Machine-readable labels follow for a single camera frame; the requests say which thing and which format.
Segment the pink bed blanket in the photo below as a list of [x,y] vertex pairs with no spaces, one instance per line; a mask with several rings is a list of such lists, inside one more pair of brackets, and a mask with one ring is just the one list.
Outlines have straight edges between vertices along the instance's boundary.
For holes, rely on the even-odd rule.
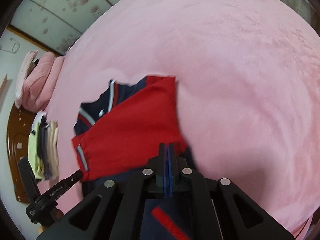
[[177,77],[199,171],[227,177],[297,239],[319,208],[319,35],[279,0],[121,0],[66,55],[47,107],[60,176],[79,106],[110,79]]

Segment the folded pink quilt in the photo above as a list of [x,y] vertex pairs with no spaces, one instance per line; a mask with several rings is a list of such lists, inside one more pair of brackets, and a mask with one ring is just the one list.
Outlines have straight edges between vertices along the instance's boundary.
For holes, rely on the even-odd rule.
[[27,76],[22,87],[22,107],[37,113],[45,110],[50,102],[65,61],[52,52],[44,53],[35,68]]

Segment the floral sliding wardrobe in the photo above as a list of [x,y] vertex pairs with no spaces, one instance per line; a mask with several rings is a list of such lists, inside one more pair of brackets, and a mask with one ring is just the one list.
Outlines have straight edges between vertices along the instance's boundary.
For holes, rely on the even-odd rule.
[[106,11],[120,0],[23,0],[11,26],[64,54]]

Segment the dark grey folded garment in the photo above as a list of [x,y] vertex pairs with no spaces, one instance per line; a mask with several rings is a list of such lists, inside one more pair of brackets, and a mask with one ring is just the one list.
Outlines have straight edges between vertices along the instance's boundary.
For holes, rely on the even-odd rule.
[[47,128],[47,118],[45,116],[42,116],[38,130],[37,155],[42,161],[41,171],[45,180],[49,180],[52,176],[47,154]]

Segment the brown wooden headboard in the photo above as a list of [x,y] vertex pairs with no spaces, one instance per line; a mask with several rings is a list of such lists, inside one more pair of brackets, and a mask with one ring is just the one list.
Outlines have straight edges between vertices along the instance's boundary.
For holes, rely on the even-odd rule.
[[7,125],[7,153],[16,200],[29,203],[20,176],[18,162],[28,155],[28,138],[35,113],[12,106]]

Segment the pink pillow with lace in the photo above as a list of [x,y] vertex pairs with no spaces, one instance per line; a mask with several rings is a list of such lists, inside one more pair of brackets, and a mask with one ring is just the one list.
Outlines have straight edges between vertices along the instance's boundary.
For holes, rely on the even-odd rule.
[[35,68],[35,58],[38,54],[38,50],[32,50],[26,53],[22,64],[20,66],[20,70],[18,72],[16,88],[15,88],[15,106],[19,109],[22,106],[23,99],[23,84],[28,77],[28,75]]

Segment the light green folded garment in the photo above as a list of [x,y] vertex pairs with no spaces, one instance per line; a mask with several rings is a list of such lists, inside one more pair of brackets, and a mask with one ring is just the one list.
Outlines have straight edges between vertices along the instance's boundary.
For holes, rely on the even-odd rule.
[[38,137],[39,137],[39,126],[37,122],[34,125],[33,130],[29,134],[28,138],[28,161],[36,179],[44,180],[44,164],[42,159],[38,156]]

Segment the navy red varsity jacket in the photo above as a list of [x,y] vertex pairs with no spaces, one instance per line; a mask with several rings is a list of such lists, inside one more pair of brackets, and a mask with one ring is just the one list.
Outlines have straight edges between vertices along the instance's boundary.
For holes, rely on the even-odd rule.
[[80,105],[74,131],[84,196],[106,180],[126,184],[158,155],[160,144],[173,144],[195,166],[178,126],[174,77],[146,76],[131,86],[111,80],[98,100]]

